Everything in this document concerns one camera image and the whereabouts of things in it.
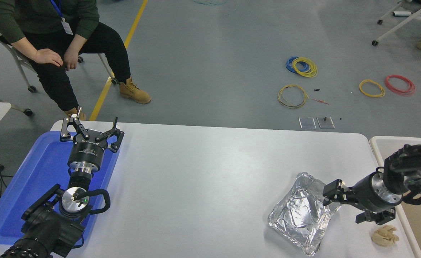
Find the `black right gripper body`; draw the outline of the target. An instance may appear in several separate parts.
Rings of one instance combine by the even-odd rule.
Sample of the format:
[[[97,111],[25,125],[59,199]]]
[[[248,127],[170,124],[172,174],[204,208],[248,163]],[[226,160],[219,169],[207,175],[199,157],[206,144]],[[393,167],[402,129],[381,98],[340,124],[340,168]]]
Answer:
[[[383,181],[383,173],[372,173],[353,187],[358,203],[371,212],[382,212],[397,206],[397,194],[389,191]]]

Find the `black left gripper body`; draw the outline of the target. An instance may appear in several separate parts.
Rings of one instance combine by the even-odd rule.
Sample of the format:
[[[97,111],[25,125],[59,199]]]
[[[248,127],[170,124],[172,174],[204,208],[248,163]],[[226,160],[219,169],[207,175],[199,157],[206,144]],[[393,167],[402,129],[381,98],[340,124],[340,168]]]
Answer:
[[[76,134],[72,137],[74,144],[68,158],[69,167],[74,167],[77,163],[90,163],[93,167],[102,165],[108,142],[106,139],[96,142],[96,138],[102,139],[101,136],[84,139],[81,134]]]

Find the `person's left hand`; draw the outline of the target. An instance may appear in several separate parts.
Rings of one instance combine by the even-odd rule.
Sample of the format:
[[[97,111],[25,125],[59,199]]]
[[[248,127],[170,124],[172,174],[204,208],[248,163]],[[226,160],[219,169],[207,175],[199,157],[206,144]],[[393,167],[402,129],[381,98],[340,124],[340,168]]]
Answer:
[[[66,71],[76,69],[78,66],[79,50],[74,46],[69,46],[63,56],[63,61],[66,65]]]

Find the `person's right hand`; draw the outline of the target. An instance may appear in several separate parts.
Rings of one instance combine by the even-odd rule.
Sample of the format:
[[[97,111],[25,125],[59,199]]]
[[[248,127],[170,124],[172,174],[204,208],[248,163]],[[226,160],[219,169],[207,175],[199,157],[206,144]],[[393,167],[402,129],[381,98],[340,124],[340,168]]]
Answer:
[[[53,64],[58,67],[63,65],[63,60],[59,54],[51,49],[38,49],[32,59],[38,64]]]

